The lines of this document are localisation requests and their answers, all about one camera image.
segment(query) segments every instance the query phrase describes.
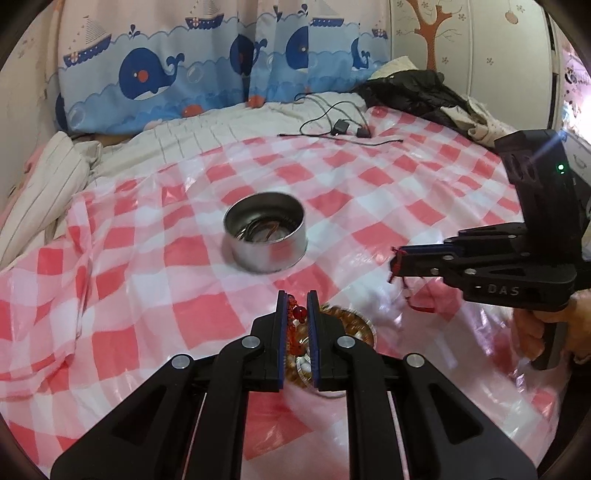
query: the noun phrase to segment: sailboat print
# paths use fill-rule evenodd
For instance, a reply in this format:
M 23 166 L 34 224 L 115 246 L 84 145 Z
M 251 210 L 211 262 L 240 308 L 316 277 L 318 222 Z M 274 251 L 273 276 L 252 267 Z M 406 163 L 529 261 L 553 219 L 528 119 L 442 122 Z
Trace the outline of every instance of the sailboat print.
M 345 19 L 328 4 L 325 0 L 318 0 L 318 15 L 312 18 L 312 27 L 340 27 Z
M 374 38 L 383 38 L 384 40 L 388 39 L 388 32 L 382 28 L 381 21 L 375 24 L 375 28 L 372 28 L 371 31 L 374 34 Z
M 190 11 L 192 14 L 193 11 L 197 8 L 198 4 L 201 3 L 201 16 L 195 17 L 186 17 L 185 21 L 187 22 L 187 26 L 190 30 L 211 30 L 212 28 L 217 28 L 222 24 L 223 20 L 223 13 L 220 13 L 219 7 L 213 2 L 213 0 L 201 0 L 195 4 L 193 9 Z
M 84 48 L 82 50 L 74 51 L 72 51 L 73 47 L 68 48 L 68 51 L 71 51 L 71 53 L 64 55 L 66 68 L 78 65 L 79 63 L 83 63 L 86 60 L 96 57 L 98 54 L 103 53 L 109 48 L 109 45 L 111 44 L 111 35 L 108 34 L 97 21 L 92 20 L 88 15 L 84 18 L 86 19 L 86 23 L 82 27 L 86 32 Z

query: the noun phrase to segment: metal tin can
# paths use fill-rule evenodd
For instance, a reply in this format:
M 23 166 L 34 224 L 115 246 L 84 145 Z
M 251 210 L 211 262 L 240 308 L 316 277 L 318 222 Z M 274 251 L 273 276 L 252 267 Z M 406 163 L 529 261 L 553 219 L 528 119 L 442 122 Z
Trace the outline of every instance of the metal tin can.
M 301 203 L 286 193 L 263 192 L 243 198 L 223 220 L 234 259 L 255 273 L 292 267 L 306 253 L 304 217 Z

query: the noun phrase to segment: pink blanket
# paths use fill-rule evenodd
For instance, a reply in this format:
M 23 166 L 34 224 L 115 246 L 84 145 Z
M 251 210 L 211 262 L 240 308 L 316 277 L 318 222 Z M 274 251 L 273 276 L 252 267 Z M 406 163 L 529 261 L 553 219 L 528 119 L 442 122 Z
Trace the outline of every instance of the pink blanket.
M 564 371 L 522 367 L 501 309 L 435 281 L 437 314 L 419 313 L 387 284 L 392 246 L 519 219 L 500 160 L 410 115 L 369 117 L 367 144 L 404 143 L 260 138 L 74 198 L 67 236 L 0 276 L 0 409 L 34 462 L 47 471 L 172 355 L 211 355 L 249 332 L 278 289 L 368 316 L 379 351 L 427 355 L 540 461 Z M 303 202 L 309 247 L 287 271 L 252 275 L 232 261 L 222 219 L 265 190 Z M 288 385 L 249 408 L 243 478 L 348 478 L 342 399 Z

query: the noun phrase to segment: whale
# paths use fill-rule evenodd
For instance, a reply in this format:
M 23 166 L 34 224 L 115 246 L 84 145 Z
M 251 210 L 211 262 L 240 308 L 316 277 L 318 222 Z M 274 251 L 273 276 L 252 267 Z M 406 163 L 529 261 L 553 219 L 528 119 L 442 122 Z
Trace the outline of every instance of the whale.
M 165 91 L 177 79 L 178 64 L 184 61 L 184 54 L 168 57 L 166 65 L 174 66 L 168 74 L 158 56 L 148 48 L 135 48 L 121 62 L 119 88 L 131 100 L 146 100 Z
M 267 46 L 267 39 L 252 42 L 244 35 L 238 34 L 230 46 L 230 65 L 232 70 L 238 75 L 249 77 L 252 72 L 252 66 L 258 60 L 261 48 Z
M 353 70 L 362 70 L 369 68 L 369 57 L 371 56 L 368 51 L 362 50 L 359 55 L 359 39 L 356 38 L 351 44 L 351 55 L 353 57 Z
M 285 60 L 294 70 L 305 71 L 308 68 L 308 26 L 298 28 L 285 47 Z

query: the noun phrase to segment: red bead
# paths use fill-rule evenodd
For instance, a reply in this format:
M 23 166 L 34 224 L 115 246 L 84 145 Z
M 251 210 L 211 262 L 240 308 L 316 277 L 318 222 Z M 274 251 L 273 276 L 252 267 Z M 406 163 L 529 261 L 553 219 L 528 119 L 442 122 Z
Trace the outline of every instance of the red bead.
M 294 318 L 300 323 L 304 323 L 308 317 L 308 310 L 306 310 L 305 307 L 301 307 L 299 305 L 294 307 L 293 313 Z

